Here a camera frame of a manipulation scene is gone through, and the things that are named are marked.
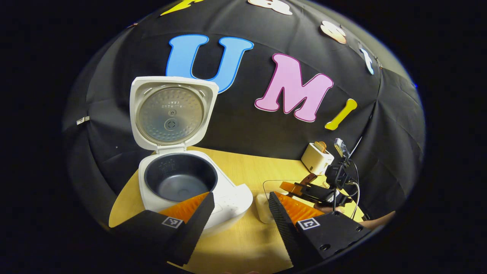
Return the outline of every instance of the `paper cutout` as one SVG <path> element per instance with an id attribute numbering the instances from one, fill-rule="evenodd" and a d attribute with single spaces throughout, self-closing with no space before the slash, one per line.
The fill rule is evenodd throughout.
<path id="1" fill-rule="evenodd" d="M 131 27 L 135 27 L 136 25 L 138 25 L 139 23 L 133 23 L 132 25 L 128 26 L 127 28 L 131 28 Z"/>
<path id="2" fill-rule="evenodd" d="M 182 9 L 185 9 L 185 8 L 189 8 L 189 7 L 191 7 L 190 4 L 192 2 L 198 3 L 198 2 L 201 2 L 201 1 L 203 1 L 203 0 L 183 0 L 181 3 L 175 5 L 174 7 L 172 7 L 171 9 L 169 9 L 168 11 L 163 12 L 160 16 L 163 16 L 164 14 L 168 14 L 168 13 L 175 12 L 175 11 L 178 11 L 178 10 L 182 10 Z"/>
<path id="3" fill-rule="evenodd" d="M 286 15 L 293 14 L 292 12 L 289 11 L 289 5 L 279 0 L 247 0 L 247 1 L 252 5 L 273 9 L 274 11 L 277 11 L 282 14 L 286 14 Z"/>
<path id="4" fill-rule="evenodd" d="M 272 60 L 276 63 L 274 75 L 264 96 L 255 100 L 255 107 L 269 112 L 277 111 L 280 107 L 277 100 L 282 92 L 285 114 L 304 101 L 294 112 L 294 117 L 305 122 L 314 122 L 319 105 L 326 92 L 333 87 L 333 81 L 320 73 L 303 85 L 301 64 L 298 60 L 281 53 L 274 54 Z"/>
<path id="5" fill-rule="evenodd" d="M 335 39 L 338 43 L 346 44 L 347 39 L 345 36 L 345 32 L 340 29 L 339 27 L 333 25 L 332 23 L 328 21 L 322 21 L 321 26 L 319 26 L 321 30 L 331 38 Z"/>
<path id="6" fill-rule="evenodd" d="M 363 48 L 360 48 L 360 51 L 364 54 L 367 69 L 369 70 L 370 74 L 374 75 L 374 70 L 372 69 L 372 59 L 370 59 L 369 54 Z"/>
<path id="7" fill-rule="evenodd" d="M 193 62 L 198 48 L 208 41 L 207 36 L 197 34 L 181 35 L 171 39 L 169 44 L 172 49 L 166 67 L 166 76 L 198 79 L 193 76 Z M 233 84 L 244 52 L 254 48 L 254 43 L 237 37 L 223 37 L 218 43 L 225 47 L 225 50 L 216 76 L 208 81 L 215 82 L 220 88 L 218 93 L 222 93 Z"/>
<path id="8" fill-rule="evenodd" d="M 340 125 L 343 119 L 345 119 L 345 117 L 347 117 L 352 112 L 352 110 L 356 108 L 357 108 L 357 102 L 355 102 L 355 100 L 353 99 L 348 99 L 345 107 L 340 111 L 340 113 L 338 113 L 335 119 L 333 119 L 331 122 L 328 122 L 325 125 L 325 128 L 329 130 L 337 129 L 338 125 Z"/>

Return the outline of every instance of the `letter u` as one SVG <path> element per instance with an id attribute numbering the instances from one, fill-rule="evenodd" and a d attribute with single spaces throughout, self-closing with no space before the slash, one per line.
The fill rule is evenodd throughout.
<path id="1" fill-rule="evenodd" d="M 209 38 L 205 35 L 181 35 L 169 41 L 171 53 L 166 67 L 166 76 L 179 76 L 197 79 L 193 76 L 193 63 L 196 53 L 201 45 L 208 43 Z M 222 45 L 223 51 L 220 67 L 215 77 L 208 81 L 215 82 L 220 88 L 218 93 L 227 90 L 235 80 L 240 61 L 246 50 L 254 47 L 254 43 L 237 37 L 223 37 L 218 43 Z"/>

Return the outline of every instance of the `letter m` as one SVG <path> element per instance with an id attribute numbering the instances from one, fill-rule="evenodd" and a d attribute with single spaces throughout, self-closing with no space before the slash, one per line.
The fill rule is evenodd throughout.
<path id="1" fill-rule="evenodd" d="M 325 74 L 317 74 L 306 84 L 302 84 L 300 62 L 291 56 L 276 53 L 272 56 L 276 69 L 262 98 L 255 100 L 255 106 L 265 111 L 277 111 L 277 100 L 282 92 L 284 113 L 290 113 L 297 105 L 303 105 L 294 112 L 294 117 L 306 122 L 316 120 L 321 101 L 333 81 Z"/>

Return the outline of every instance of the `black inner pot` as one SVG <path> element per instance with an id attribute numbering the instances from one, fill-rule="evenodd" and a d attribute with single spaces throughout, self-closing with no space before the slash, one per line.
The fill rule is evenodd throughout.
<path id="1" fill-rule="evenodd" d="M 218 181 L 216 170 L 208 161 L 182 153 L 157 158 L 147 167 L 144 178 L 152 192 L 175 202 L 212 191 Z"/>

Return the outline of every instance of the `wooden table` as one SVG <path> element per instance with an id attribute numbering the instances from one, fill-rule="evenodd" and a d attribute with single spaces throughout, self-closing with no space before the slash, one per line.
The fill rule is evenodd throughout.
<path id="1" fill-rule="evenodd" d="M 220 274 L 225 271 L 232 274 L 249 271 L 267 274 L 291 268 L 291 260 L 276 224 L 264 224 L 259 220 L 255 197 L 264 193 L 262 183 L 266 180 L 279 180 L 266 182 L 264 186 L 267 192 L 279 191 L 283 180 L 301 181 L 309 174 L 303 163 L 197 147 L 189 147 L 188 150 L 206 153 L 236 185 L 246 184 L 252 191 L 254 202 L 230 229 L 200 238 L 189 263 L 182 268 L 196 274 Z M 325 180 L 325 176 L 319 176 L 313 183 L 321 185 Z M 313 206 L 310 202 L 300 201 Z M 347 216 L 351 216 L 354 208 L 355 202 L 352 201 L 342 209 Z M 112 207 L 109 226 L 117 226 L 143 210 L 136 171 Z M 362 217 L 362 211 L 357 209 L 354 220 L 362 221 Z"/>

